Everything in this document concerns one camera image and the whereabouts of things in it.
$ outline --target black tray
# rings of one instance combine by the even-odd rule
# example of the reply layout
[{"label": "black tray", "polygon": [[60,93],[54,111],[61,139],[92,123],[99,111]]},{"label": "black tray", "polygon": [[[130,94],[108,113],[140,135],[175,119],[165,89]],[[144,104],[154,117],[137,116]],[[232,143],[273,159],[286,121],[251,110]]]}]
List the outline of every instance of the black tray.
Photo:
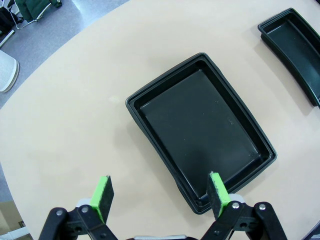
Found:
[{"label": "black tray", "polygon": [[293,8],[260,23],[258,29],[311,103],[320,108],[320,37],[316,31]]},{"label": "black tray", "polygon": [[211,208],[208,173],[236,192],[276,159],[276,151],[205,53],[185,60],[126,100],[196,214]]}]

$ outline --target floor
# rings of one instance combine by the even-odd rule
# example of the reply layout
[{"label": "floor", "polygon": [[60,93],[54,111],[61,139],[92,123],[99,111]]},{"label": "floor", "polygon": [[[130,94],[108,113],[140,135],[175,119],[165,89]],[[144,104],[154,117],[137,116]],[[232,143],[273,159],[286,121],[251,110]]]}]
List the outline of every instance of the floor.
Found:
[{"label": "floor", "polygon": [[[20,63],[20,72],[12,89],[6,93],[0,93],[0,108],[20,85],[62,45],[94,21],[127,1],[62,0],[62,7],[57,9],[50,6],[38,22],[21,30],[15,29],[15,34],[1,50]],[[0,202],[6,201],[12,201],[12,197],[0,165]]]}]

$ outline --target tray rim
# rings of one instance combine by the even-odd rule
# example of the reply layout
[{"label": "tray rim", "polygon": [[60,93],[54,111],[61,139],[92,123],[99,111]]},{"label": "tray rim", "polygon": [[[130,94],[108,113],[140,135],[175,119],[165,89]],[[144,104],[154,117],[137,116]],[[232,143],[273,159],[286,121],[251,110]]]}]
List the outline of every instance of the tray rim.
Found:
[{"label": "tray rim", "polygon": [[243,188],[245,185],[247,185],[249,182],[251,182],[255,177],[257,177],[263,170],[265,170],[271,163],[273,163],[277,159],[277,152],[270,143],[269,139],[261,129],[260,125],[256,121],[256,119],[253,117],[252,113],[249,111],[247,106],[244,104],[244,102],[241,100],[241,98],[238,96],[236,91],[231,87],[229,82],[226,80],[226,78],[223,76],[222,72],[219,70],[219,68],[213,63],[213,61],[209,58],[209,56],[204,52],[199,52],[195,54],[194,56],[186,59],[185,61],[179,63],[178,65],[174,66],[173,68],[169,69],[165,73],[161,74],[159,77],[154,79],[153,81],[149,82],[142,88],[140,88],[138,91],[133,93],[131,96],[129,96],[126,101],[125,105],[131,114],[132,118],[136,122],[136,124],[139,126],[139,128],[142,130],[144,135],[148,138],[152,146],[155,148],[157,153],[159,154],[161,160],[164,162],[165,166],[168,168],[169,172],[171,173],[172,177],[174,178],[176,185],[185,198],[186,202],[189,204],[191,209],[196,214],[203,214],[206,211],[208,211],[211,208],[210,203],[207,203],[203,206],[199,206],[196,204],[196,201],[192,198],[192,196],[188,193],[187,188],[184,186],[181,181],[180,176],[177,174],[177,171],[175,170],[174,166],[172,165],[171,161],[168,160],[162,150],[162,148],[159,146],[155,138],[153,137],[152,133],[150,132],[149,128],[145,125],[143,119],[139,115],[137,109],[135,108],[134,104],[135,101],[138,100],[141,96],[146,94],[147,90],[151,90],[155,88],[157,85],[161,84],[162,82],[165,82],[169,78],[171,78],[175,73],[179,72],[181,69],[185,68],[187,64],[190,64],[192,62],[195,62],[197,59],[204,58],[206,64],[210,66],[213,73],[217,76],[217,78],[221,81],[221,83],[226,88],[226,91],[231,95],[231,97],[237,102],[238,106],[241,108],[241,111],[245,114],[247,120],[251,124],[251,126],[254,128],[256,133],[258,134],[259,138],[263,142],[266,149],[269,151],[269,157],[267,160],[265,160],[258,168],[255,169],[255,171],[252,171],[250,174],[248,174],[243,181],[238,182],[234,188],[231,189],[229,193],[235,193],[239,189]]},{"label": "tray rim", "polygon": [[261,32],[261,39],[266,43],[267,46],[271,47],[271,51],[279,57],[280,61],[286,66],[286,68],[289,70],[289,72],[292,74],[292,76],[295,78],[295,80],[298,82],[302,90],[305,92],[313,106],[318,106],[320,108],[320,99],[316,96],[313,89],[310,87],[308,82],[305,80],[305,78],[302,76],[300,71],[297,69],[296,65],[290,60],[290,58],[282,51],[282,49],[269,37],[267,32],[264,30],[264,28],[275,21],[278,21],[281,18],[284,18],[288,14],[294,14],[306,27],[306,29],[313,34],[319,41],[320,44],[320,36],[318,33],[310,26],[310,24],[292,7],[268,18],[267,20],[261,22],[258,24],[257,28]]}]

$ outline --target green foam pad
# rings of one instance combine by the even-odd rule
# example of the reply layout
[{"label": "green foam pad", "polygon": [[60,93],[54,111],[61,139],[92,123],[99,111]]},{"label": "green foam pad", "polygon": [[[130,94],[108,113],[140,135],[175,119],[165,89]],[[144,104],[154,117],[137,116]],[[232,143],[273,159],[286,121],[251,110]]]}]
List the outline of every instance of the green foam pad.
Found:
[{"label": "green foam pad", "polygon": [[95,188],[90,201],[90,206],[97,212],[99,218],[106,223],[114,198],[114,189],[112,187],[111,177],[102,176]]},{"label": "green foam pad", "polygon": [[213,171],[209,173],[206,193],[210,199],[214,217],[218,219],[224,208],[231,202],[219,173]]}]

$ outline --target table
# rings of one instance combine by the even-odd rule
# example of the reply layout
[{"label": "table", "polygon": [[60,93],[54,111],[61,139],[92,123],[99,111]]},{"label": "table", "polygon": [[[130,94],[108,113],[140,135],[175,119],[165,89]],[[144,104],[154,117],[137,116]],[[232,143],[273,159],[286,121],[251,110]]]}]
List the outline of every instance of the table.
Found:
[{"label": "table", "polygon": [[51,208],[72,210],[103,175],[112,178],[107,224],[119,239],[205,233],[212,212],[192,212],[125,100],[206,52],[278,153],[239,193],[249,205],[270,202],[288,239],[301,239],[320,218],[320,110],[257,30],[289,7],[320,33],[313,0],[131,0],[45,61],[0,110],[1,164],[33,238]]}]

